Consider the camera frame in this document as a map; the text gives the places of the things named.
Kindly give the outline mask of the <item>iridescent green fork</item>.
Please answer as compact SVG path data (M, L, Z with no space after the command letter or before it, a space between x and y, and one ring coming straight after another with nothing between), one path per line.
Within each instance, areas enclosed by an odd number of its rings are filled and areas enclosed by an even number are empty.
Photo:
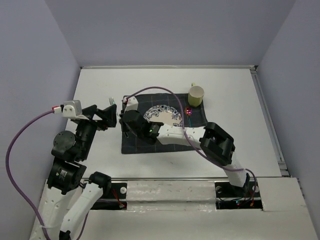
M116 102L115 102L115 100L114 100L113 97L109 97L108 99L109 99L109 104L110 104L110 105L115 105L115 104L116 104Z

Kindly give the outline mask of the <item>blue floral plate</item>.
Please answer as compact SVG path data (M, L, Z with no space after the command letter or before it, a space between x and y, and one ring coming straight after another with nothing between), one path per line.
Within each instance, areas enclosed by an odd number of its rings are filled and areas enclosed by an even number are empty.
M175 127L182 126L181 113L169 105L153 106L144 113L143 117L148 122L160 122Z

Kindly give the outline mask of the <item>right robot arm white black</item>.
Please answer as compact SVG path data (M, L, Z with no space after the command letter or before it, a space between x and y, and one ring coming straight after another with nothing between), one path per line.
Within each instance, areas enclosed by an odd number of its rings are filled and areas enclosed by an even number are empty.
M224 170L234 196L245 196L250 176L235 155L234 139L214 122L201 127L182 127L147 121L137 110L120 115L121 130L149 145L190 146L202 157Z

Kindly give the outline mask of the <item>dark checked cloth napkin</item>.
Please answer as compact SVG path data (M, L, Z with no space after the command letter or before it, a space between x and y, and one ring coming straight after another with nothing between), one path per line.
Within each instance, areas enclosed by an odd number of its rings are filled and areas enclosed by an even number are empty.
M143 115L150 108L161 105L167 105L180 112L180 106L177 99L169 93L139 94L135 96L138 101L138 111ZM185 127L203 127L207 124L204 104L201 103L197 107L191 108L190 116L184 114ZM147 154L147 153L170 153L192 151L193 148L185 145L168 144L161 145L159 143L150 145L136 138L132 133L122 135L121 153L129 154Z

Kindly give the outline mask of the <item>iridescent pink blue spoon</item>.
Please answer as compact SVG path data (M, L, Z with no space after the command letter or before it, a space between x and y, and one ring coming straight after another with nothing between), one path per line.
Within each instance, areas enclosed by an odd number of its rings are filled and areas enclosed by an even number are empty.
M192 126L192 123L191 123L192 111L193 111L193 110L192 110L191 107L189 107L189 106L186 106L186 107L185 107L184 112L185 112L185 114L186 114L186 116L187 116L188 123L189 123L189 126L190 126L190 127Z

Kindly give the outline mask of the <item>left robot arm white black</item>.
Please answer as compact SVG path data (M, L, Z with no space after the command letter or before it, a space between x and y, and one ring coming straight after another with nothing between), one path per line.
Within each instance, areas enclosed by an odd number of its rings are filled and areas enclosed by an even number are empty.
M108 196L112 187L111 177L96 171L69 207L87 169L81 162L88 158L96 131L114 128L117 124L116 104L101 110L96 105L82 108L79 100L71 100L52 110L76 123L77 127L75 132L59 132L53 140L54 160L46 182L40 213L42 222L34 224L32 240L73 239L95 202Z

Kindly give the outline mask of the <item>pale green mug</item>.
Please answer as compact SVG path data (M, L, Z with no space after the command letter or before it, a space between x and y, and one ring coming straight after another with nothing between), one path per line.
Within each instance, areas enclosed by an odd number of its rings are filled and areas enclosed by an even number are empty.
M196 85L195 83L191 84L191 87L188 91L188 103L191 107L198 107L201 105L205 91L202 87Z

